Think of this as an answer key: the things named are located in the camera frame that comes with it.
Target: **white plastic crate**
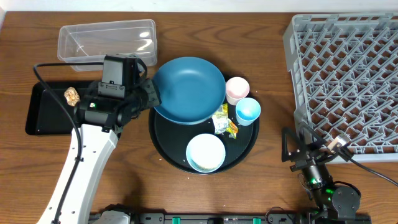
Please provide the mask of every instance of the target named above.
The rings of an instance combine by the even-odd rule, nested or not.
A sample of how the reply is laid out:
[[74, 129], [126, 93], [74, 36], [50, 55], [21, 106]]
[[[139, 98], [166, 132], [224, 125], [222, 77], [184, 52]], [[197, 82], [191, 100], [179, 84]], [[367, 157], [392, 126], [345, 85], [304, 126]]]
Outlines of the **white plastic crate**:
[[359, 162], [398, 161], [398, 14], [296, 15], [283, 39], [296, 125], [347, 134]]

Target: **black rectangular tray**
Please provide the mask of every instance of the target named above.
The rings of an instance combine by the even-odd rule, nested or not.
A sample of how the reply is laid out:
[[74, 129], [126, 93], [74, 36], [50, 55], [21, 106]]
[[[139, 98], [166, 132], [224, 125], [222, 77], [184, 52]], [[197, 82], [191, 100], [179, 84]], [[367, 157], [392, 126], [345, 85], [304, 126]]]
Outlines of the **black rectangular tray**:
[[[62, 81], [47, 82], [58, 97], [63, 101], [69, 114], [73, 117], [74, 107], [67, 104], [63, 96], [65, 90], [74, 87], [80, 98], [89, 90], [93, 81]], [[29, 135], [43, 134], [70, 134], [73, 127], [61, 107], [44, 89], [40, 83], [36, 83], [32, 89], [29, 111], [26, 119], [25, 132]]]

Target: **plastic box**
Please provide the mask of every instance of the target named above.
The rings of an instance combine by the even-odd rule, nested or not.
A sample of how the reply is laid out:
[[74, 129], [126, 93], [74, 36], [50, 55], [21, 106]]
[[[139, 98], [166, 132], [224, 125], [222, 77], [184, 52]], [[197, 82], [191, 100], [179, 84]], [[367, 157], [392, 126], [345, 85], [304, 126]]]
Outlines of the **plastic box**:
[[358, 162], [398, 161], [398, 14], [296, 15], [283, 40], [296, 126], [345, 133]]
[[[103, 62], [106, 54], [135, 54], [147, 66], [157, 62], [155, 22], [101, 22], [63, 26], [58, 58], [65, 62]], [[72, 66], [76, 71], [102, 70], [102, 65]]]

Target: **round tray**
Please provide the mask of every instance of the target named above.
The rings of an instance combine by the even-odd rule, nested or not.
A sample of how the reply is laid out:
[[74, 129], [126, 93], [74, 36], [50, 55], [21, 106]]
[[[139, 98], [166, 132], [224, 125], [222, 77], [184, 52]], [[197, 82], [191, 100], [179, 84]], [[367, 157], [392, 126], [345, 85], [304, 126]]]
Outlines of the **round tray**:
[[[235, 123], [235, 106], [228, 105], [229, 118]], [[238, 127], [236, 139], [228, 137], [229, 133], [216, 136], [224, 143], [226, 156], [223, 165], [214, 172], [226, 171], [240, 163], [253, 148], [259, 132], [260, 121], [255, 120], [249, 126]], [[210, 118], [200, 124], [182, 125], [173, 123], [162, 117], [156, 110], [149, 113], [149, 133], [152, 142], [159, 154], [174, 167], [192, 174], [204, 174], [194, 170], [188, 163], [185, 151], [191, 139], [199, 134], [214, 134], [213, 120]]]

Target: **wooden table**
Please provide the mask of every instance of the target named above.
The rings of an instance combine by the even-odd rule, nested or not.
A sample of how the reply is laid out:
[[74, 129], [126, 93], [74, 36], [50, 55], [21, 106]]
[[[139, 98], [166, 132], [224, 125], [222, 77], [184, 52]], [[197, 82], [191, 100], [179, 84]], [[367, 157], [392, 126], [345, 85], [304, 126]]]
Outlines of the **wooden table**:
[[[217, 175], [193, 175], [172, 167], [155, 150], [148, 111], [125, 128], [104, 169], [93, 212], [113, 203], [139, 212], [262, 213], [272, 206], [303, 210], [315, 206], [282, 163], [280, 130], [294, 127], [290, 74], [282, 34], [293, 14], [8, 12], [0, 35], [0, 223], [35, 223], [49, 202], [65, 162], [70, 136], [28, 136], [25, 121], [35, 63], [59, 62], [62, 26], [91, 22], [153, 19], [159, 61], [149, 76], [173, 58], [194, 56], [222, 72], [244, 76], [262, 105], [256, 145], [240, 164]], [[41, 68], [46, 80], [94, 80], [101, 72]], [[368, 164], [398, 179], [397, 163]], [[362, 192], [360, 212], [373, 223], [398, 221], [398, 189], [352, 164], [330, 165], [335, 180]]]

